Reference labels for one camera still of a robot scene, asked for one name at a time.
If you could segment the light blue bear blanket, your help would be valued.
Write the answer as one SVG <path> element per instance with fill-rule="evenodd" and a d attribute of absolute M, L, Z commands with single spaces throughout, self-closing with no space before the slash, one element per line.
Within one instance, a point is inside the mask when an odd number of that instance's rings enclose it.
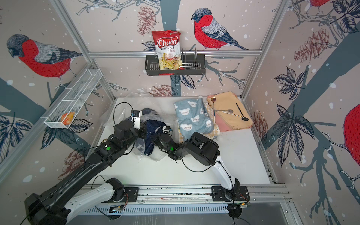
<path fill-rule="evenodd" d="M 209 117 L 202 98 L 177 101 L 173 106 L 184 140 L 190 139 L 195 132 L 204 135 L 214 130 L 214 122 Z"/>

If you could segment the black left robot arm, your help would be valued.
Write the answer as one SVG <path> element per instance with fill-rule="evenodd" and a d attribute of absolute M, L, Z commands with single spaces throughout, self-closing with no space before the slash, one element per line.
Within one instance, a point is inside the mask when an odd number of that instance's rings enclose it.
<path fill-rule="evenodd" d="M 129 201 L 124 185 L 116 178 L 81 196 L 75 194 L 101 171 L 125 155 L 137 139 L 146 137 L 145 122 L 135 128 L 131 121 L 114 126 L 114 134 L 97 146 L 84 164 L 58 184 L 43 192 L 28 196 L 25 201 L 26 220 L 32 225 L 65 225 L 85 210 L 105 201 Z"/>

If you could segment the navy blue star blanket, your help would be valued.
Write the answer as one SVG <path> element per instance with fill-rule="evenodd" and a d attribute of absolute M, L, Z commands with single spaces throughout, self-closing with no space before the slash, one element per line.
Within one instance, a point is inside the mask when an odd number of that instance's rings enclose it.
<path fill-rule="evenodd" d="M 163 127 L 166 124 L 161 121 L 161 116 L 159 113 L 151 108 L 144 108 L 142 110 L 141 121 L 146 124 L 146 138 L 145 138 L 145 151 L 146 156 L 150 156 L 154 149 L 154 144 L 152 142 L 153 137 L 157 134 L 162 133 Z"/>

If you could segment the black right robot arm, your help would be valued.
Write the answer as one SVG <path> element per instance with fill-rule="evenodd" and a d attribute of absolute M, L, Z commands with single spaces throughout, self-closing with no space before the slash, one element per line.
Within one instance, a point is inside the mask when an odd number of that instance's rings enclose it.
<path fill-rule="evenodd" d="M 213 170 L 221 184 L 219 191 L 216 190 L 212 194 L 215 198 L 230 202 L 236 201 L 241 195 L 240 182 L 227 171 L 220 155 L 219 145 L 215 141 L 195 132 L 189 140 L 176 143 L 168 133 L 163 133 L 152 138 L 152 143 L 174 161 L 184 161 L 184 153 L 188 153 L 207 169 Z"/>

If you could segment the beige checkered blanket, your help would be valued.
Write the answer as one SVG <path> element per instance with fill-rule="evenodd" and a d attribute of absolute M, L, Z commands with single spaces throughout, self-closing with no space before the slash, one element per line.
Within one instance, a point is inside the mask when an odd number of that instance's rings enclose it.
<path fill-rule="evenodd" d="M 205 107 L 206 107 L 206 110 L 207 110 L 207 115 L 210 117 L 210 119 L 213 122 L 214 128 L 213 128 L 211 133 L 204 134 L 204 136 L 209 138 L 209 139 L 214 139 L 216 136 L 220 135 L 219 126 L 215 123 L 215 117 L 213 116 L 212 107 L 208 103 L 205 103 Z"/>

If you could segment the clear plastic vacuum bag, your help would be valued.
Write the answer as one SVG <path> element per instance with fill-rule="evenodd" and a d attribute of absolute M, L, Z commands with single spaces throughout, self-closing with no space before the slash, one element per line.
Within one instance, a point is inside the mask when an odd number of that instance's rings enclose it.
<path fill-rule="evenodd" d="M 115 105 L 113 112 L 121 105 L 130 106 L 130 115 L 120 122 L 114 122 L 113 134 L 94 151 L 102 161 L 113 163 L 122 156 L 134 153 L 149 156 L 155 148 L 173 160 L 177 154 L 178 144 L 172 139 L 173 129 L 166 124 L 158 111 L 152 108 L 135 110 L 127 101 Z"/>

